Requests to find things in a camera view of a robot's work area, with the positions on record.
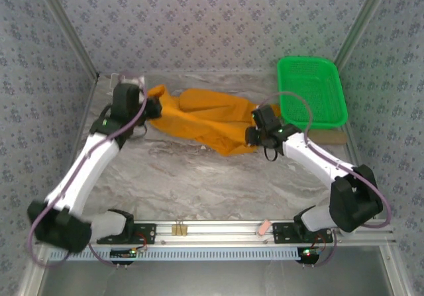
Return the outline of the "orange t-shirt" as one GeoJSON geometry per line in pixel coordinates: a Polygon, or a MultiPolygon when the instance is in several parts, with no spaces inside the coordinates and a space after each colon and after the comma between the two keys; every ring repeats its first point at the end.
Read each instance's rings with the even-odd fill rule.
{"type": "Polygon", "coordinates": [[[166,86],[148,92],[162,106],[161,117],[150,121],[157,130],[173,137],[194,140],[222,156],[253,153],[245,131],[254,124],[251,112],[257,104],[248,99],[207,89],[187,89],[172,96],[166,86]]]}

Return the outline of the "green plastic basket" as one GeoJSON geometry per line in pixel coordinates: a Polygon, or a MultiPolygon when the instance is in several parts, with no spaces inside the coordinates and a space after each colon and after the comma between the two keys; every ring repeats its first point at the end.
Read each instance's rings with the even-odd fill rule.
{"type": "Polygon", "coordinates": [[[314,129],[341,127],[348,120],[345,96],[334,63],[326,58],[287,56],[277,63],[278,89],[302,97],[314,129]]]}

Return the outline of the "tan oval stone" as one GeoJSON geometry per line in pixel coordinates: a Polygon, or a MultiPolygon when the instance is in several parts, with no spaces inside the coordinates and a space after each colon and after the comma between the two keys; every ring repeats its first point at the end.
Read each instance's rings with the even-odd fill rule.
{"type": "Polygon", "coordinates": [[[314,143],[322,145],[344,145],[348,141],[346,133],[339,130],[313,129],[307,135],[314,143]]]}

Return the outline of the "aluminium frame post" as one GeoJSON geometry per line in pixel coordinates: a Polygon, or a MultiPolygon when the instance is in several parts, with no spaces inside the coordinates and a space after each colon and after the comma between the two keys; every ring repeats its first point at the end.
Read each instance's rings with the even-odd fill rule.
{"type": "Polygon", "coordinates": [[[334,60],[334,64],[339,71],[345,67],[381,2],[382,0],[365,0],[362,4],[360,11],[334,60]]]}
{"type": "Polygon", "coordinates": [[[82,68],[85,70],[86,74],[94,80],[98,79],[98,72],[95,69],[87,50],[84,48],[82,41],[80,40],[77,32],[72,25],[72,22],[68,18],[60,0],[44,0],[46,6],[49,8],[52,16],[60,27],[62,34],[70,45],[71,49],[74,51],[77,59],[79,60],[82,68]]]}

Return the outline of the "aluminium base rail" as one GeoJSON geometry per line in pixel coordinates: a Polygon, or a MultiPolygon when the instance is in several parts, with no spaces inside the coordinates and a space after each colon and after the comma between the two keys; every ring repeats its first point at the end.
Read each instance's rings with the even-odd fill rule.
{"type": "MultiPolygon", "coordinates": [[[[272,226],[290,221],[273,221],[264,236],[258,236],[257,230],[262,221],[182,221],[187,225],[187,236],[172,236],[171,227],[176,221],[135,221],[139,224],[156,225],[153,245],[167,246],[259,246],[276,245],[272,226]]],[[[395,244],[396,239],[390,227],[371,229],[360,227],[352,233],[332,230],[333,241],[319,243],[319,247],[330,247],[337,243],[341,246],[378,246],[395,244]]],[[[71,252],[82,251],[91,239],[91,222],[70,221],[67,224],[41,224],[37,227],[36,239],[40,242],[71,252]]],[[[286,246],[310,246],[311,243],[283,243],[286,246]]]]}

